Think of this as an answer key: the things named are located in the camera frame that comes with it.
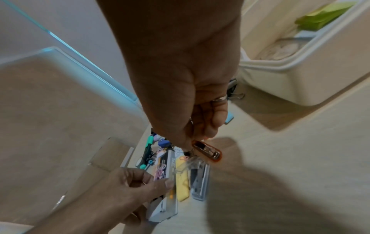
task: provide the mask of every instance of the brown floor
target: brown floor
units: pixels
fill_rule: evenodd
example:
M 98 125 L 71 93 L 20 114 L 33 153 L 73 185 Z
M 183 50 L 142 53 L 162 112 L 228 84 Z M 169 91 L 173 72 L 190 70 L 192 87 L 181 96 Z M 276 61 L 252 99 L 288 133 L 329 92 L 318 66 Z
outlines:
M 117 107 L 78 76 L 97 79 L 58 51 L 0 66 L 0 221 L 35 224 L 109 137 L 135 147 L 143 134 L 137 106 Z

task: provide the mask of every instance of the ring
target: ring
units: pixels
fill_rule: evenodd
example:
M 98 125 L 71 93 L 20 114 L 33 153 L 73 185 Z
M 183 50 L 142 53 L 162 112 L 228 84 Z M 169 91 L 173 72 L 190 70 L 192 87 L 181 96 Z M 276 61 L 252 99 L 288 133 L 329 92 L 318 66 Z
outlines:
M 224 100 L 227 100 L 227 95 L 225 95 L 223 97 L 220 97 L 220 98 L 213 99 L 211 102 L 219 103 L 219 102 L 222 102 Z

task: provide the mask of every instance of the table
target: table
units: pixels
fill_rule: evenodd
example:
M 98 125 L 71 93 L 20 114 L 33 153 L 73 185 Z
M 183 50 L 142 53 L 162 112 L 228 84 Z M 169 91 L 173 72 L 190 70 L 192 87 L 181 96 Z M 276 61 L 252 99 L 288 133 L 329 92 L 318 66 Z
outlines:
M 205 202 L 123 233 L 370 233 L 370 80 L 313 107 L 238 85 Z M 144 132 L 129 167 L 143 154 Z

